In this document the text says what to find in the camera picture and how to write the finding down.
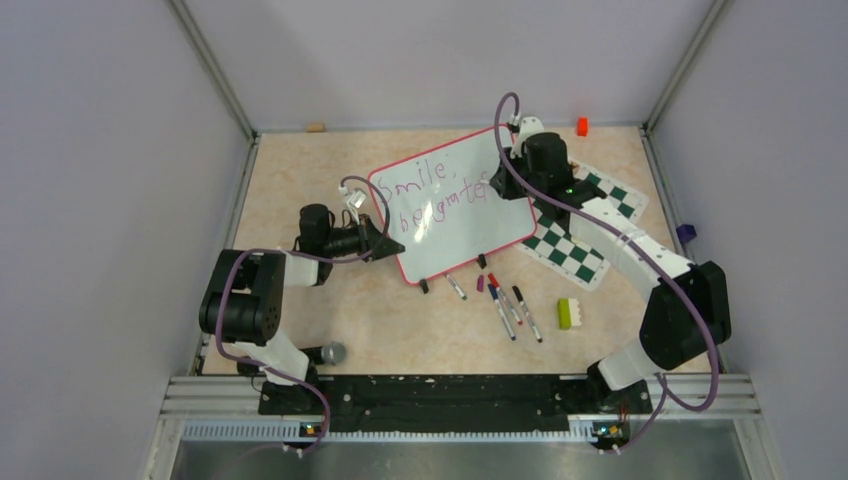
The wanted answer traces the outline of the pink framed whiteboard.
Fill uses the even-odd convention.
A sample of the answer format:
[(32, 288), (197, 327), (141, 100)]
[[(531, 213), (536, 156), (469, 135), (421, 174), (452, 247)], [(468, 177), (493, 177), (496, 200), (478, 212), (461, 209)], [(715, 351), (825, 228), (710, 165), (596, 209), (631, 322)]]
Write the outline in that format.
[(372, 197), (409, 285), (521, 242), (537, 230), (527, 198), (504, 200), (489, 185), (509, 146), (505, 125), (489, 127), (372, 171)]

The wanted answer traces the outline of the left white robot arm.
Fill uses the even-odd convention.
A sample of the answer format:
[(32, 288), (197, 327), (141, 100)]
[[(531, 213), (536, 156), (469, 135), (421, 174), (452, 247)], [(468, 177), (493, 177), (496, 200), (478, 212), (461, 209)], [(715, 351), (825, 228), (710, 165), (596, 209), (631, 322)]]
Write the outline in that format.
[(329, 347), (300, 349), (282, 331), (286, 290), (316, 287), (334, 265), (372, 262), (404, 252), (364, 213), (342, 226), (323, 204), (299, 212), (299, 235), (292, 251), (234, 250), (220, 252), (199, 308), (199, 326), (215, 340), (219, 355), (252, 367), (277, 386), (283, 401), (297, 413), (319, 404), (320, 386), (307, 376)]

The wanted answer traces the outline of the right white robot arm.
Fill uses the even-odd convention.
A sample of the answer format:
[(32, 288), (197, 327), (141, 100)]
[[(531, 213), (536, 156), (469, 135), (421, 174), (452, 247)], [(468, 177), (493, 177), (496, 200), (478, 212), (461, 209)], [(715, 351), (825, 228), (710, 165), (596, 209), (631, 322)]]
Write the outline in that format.
[(504, 200), (530, 199), (542, 215), (597, 250), (642, 295), (646, 311), (635, 339), (595, 362), (589, 404), (612, 412), (627, 387), (704, 354), (718, 388), (718, 346), (731, 334), (726, 276), (714, 262), (696, 264), (666, 249), (612, 203), (610, 194), (579, 179), (562, 137), (535, 117), (509, 128), (512, 145), (497, 145), (500, 165), (489, 183)]

